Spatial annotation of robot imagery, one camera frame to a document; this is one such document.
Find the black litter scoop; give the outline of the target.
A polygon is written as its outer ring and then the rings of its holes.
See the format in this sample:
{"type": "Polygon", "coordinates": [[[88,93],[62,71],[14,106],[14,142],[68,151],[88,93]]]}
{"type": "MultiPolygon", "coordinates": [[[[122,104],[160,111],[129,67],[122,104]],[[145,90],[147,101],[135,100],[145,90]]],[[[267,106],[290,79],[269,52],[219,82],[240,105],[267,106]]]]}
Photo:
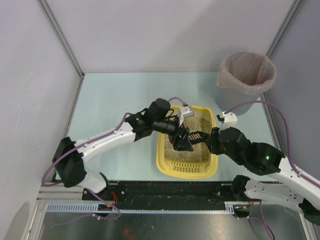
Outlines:
{"type": "Polygon", "coordinates": [[[196,145],[196,144],[204,143],[209,137],[210,137],[210,134],[208,133],[195,131],[195,132],[189,133],[188,140],[191,145],[196,145]]]}

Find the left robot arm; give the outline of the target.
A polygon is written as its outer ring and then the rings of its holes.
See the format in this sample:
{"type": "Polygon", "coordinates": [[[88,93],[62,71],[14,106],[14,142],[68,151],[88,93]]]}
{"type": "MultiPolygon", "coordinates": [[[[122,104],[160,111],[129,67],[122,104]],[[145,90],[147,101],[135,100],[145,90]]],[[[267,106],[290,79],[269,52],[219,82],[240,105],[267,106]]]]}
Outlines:
{"type": "Polygon", "coordinates": [[[81,186],[98,194],[107,188],[108,180],[102,173],[86,169],[86,164],[100,154],[136,142],[153,132],[168,135],[175,151],[192,152],[194,148],[188,139],[190,130],[183,122],[194,116],[193,108],[184,102],[176,115],[170,115],[171,110],[168,100],[158,98],[148,108],[125,113],[113,129],[77,141],[65,137],[56,149],[50,168],[56,170],[65,188],[81,186]]]}

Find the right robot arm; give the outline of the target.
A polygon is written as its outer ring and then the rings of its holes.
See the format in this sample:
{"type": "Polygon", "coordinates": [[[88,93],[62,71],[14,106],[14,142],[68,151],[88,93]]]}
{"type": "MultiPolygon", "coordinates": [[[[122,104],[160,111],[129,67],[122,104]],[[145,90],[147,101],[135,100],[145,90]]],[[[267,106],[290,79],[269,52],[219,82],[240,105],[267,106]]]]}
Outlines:
{"type": "Polygon", "coordinates": [[[250,142],[234,127],[202,134],[212,154],[225,154],[235,163],[258,176],[268,176],[286,187],[268,186],[246,176],[237,175],[232,183],[236,198],[259,199],[290,208],[309,222],[320,224],[320,181],[295,164],[274,146],[250,142]]]}

